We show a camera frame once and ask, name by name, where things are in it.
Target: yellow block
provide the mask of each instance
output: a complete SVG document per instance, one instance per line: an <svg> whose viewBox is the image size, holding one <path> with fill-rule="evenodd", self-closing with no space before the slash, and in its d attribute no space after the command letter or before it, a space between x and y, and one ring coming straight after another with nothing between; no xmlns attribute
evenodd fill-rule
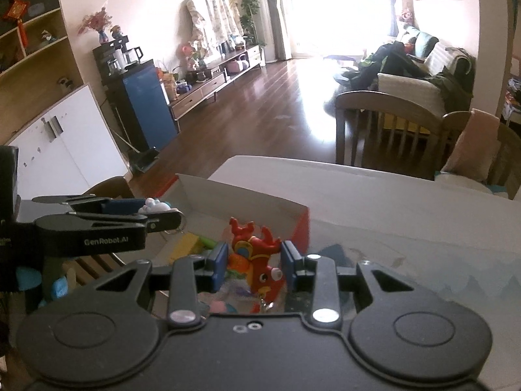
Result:
<svg viewBox="0 0 521 391"><path fill-rule="evenodd" d="M189 254L199 254L203 250L203 243L197 235L193 233L184 233L181 240L170 253L168 263L172 264L178 258L188 256Z"/></svg>

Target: tv stand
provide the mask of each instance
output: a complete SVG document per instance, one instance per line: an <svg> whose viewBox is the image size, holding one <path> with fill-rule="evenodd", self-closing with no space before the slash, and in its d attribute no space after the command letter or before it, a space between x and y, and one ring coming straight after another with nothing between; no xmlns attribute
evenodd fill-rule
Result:
<svg viewBox="0 0 521 391"><path fill-rule="evenodd" d="M212 97L212 94L214 96L214 102L217 101L217 93L220 90L255 67L260 67L262 61L260 49L261 47L259 45L247 46L243 50L232 51L220 59L209 63L206 69L201 71L206 72L208 76L211 76L211 79L207 79L204 83L192 84L193 88L191 91L180 95L177 100L169 104L174 119L178 121L202 101ZM225 69L226 64L243 54L246 55L249 68L240 73L229 75Z"/></svg>

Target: glass kettle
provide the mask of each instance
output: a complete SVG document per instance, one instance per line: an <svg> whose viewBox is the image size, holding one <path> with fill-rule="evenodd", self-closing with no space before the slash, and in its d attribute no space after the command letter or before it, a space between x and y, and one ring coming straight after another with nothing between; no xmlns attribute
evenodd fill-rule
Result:
<svg viewBox="0 0 521 391"><path fill-rule="evenodd" d="M128 65L138 65L143 58L143 52L141 47L131 48L130 50L123 52L123 59Z"/></svg>

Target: sunlight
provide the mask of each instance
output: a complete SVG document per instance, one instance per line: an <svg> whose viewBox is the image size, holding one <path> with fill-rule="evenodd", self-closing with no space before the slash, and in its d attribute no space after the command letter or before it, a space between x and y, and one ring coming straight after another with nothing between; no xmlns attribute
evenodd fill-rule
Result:
<svg viewBox="0 0 521 391"><path fill-rule="evenodd" d="M316 72L316 75L309 74L311 69ZM321 58L315 58L308 63L298 63L296 70L302 95L302 108L312 136L325 143L334 142L336 121L324 111L324 103L331 98L338 87L333 79L335 67Z"/></svg>
<svg viewBox="0 0 521 391"><path fill-rule="evenodd" d="M301 52L349 54L381 44L389 0L293 0Z"/></svg>

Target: table surface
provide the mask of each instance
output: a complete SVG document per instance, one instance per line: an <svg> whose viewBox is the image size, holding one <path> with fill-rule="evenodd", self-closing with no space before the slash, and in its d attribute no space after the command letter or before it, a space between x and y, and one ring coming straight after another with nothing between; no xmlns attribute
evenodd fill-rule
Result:
<svg viewBox="0 0 521 391"><path fill-rule="evenodd" d="M309 207L311 250L342 245L460 302L489 323L480 379L521 388L521 203L393 173L236 156L210 180Z"/></svg>

